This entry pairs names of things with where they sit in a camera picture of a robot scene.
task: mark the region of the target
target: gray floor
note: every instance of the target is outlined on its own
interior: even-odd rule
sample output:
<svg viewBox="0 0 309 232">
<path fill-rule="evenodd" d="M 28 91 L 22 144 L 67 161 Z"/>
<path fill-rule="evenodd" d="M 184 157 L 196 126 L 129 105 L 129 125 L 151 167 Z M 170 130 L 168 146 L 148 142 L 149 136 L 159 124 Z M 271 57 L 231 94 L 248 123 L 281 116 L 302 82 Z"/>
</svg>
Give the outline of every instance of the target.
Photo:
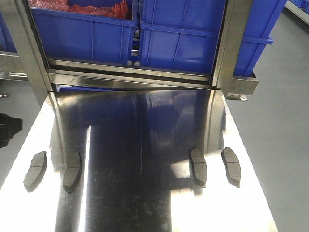
<svg viewBox="0 0 309 232">
<path fill-rule="evenodd" d="M 284 11 L 254 72 L 248 102 L 228 101 L 280 232 L 309 231 L 309 26 Z M 0 112 L 24 129 L 0 149 L 0 187 L 39 107 L 28 83 L 0 82 Z"/>
</svg>

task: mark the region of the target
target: blue plastic crate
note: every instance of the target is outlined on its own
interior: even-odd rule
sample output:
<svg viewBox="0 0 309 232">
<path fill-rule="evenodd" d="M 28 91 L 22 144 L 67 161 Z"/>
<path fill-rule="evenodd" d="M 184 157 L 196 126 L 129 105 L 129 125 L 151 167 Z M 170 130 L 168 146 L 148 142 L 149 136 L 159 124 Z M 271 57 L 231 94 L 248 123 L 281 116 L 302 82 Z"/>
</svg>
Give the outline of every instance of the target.
<svg viewBox="0 0 309 232">
<path fill-rule="evenodd" d="M 112 6 L 121 0 L 70 0 L 70 5 Z M 132 20 L 121 20 L 73 12 L 32 8 L 32 14 L 47 56 L 127 64 L 131 56 L 138 2 L 128 0 Z M 15 52 L 1 16 L 0 44 Z"/>
<path fill-rule="evenodd" d="M 306 0 L 305 12 L 306 12 L 307 14 L 309 14 L 309 0 Z"/>
<path fill-rule="evenodd" d="M 305 0 L 289 0 L 291 3 L 293 3 L 298 8 L 304 8 L 306 1 Z"/>
<path fill-rule="evenodd" d="M 211 73 L 218 34 L 216 32 L 179 29 L 140 24 L 140 61 L 142 66 Z M 271 37 L 244 37 L 235 75 L 249 76 Z"/>
<path fill-rule="evenodd" d="M 268 38 L 287 0 L 254 0 L 245 36 Z M 144 0 L 146 23 L 219 32 L 225 0 Z"/>
</svg>

